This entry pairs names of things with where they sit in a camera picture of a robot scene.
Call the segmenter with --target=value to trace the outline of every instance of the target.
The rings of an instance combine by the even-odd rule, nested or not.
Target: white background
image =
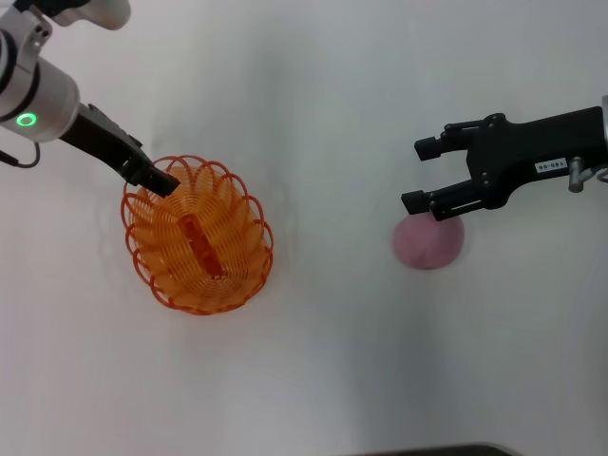
[[[61,142],[0,166],[0,454],[331,455],[486,441],[608,453],[608,186],[525,186],[464,216],[442,271],[402,266],[400,195],[467,179],[416,140],[608,93],[603,0],[136,0],[44,56],[145,144],[241,175],[275,233],[245,307],[165,309],[122,182]],[[31,144],[2,132],[27,162]]]

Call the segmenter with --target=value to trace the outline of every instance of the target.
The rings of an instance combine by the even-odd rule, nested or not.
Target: orange basket
[[[259,201],[217,161],[184,155],[159,163],[181,182],[172,195],[123,190],[126,248],[137,274],[171,309],[209,315],[242,306],[273,267],[273,234]]]

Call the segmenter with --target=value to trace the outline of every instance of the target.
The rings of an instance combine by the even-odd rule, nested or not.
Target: pink object
[[[463,250],[465,227],[459,217],[437,221],[431,213],[407,216],[392,234],[395,253],[414,269],[439,269]]]

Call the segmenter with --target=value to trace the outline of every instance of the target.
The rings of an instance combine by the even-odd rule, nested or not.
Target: green indicator light
[[[38,118],[33,112],[26,112],[20,115],[16,122],[19,126],[33,126],[36,124],[37,120]]]

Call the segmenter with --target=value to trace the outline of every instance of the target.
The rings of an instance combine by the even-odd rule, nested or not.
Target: label sticker
[[[535,166],[537,173],[546,173],[547,171],[567,168],[568,163],[566,162],[566,159],[557,159],[551,161],[541,161],[540,163],[536,163]]]

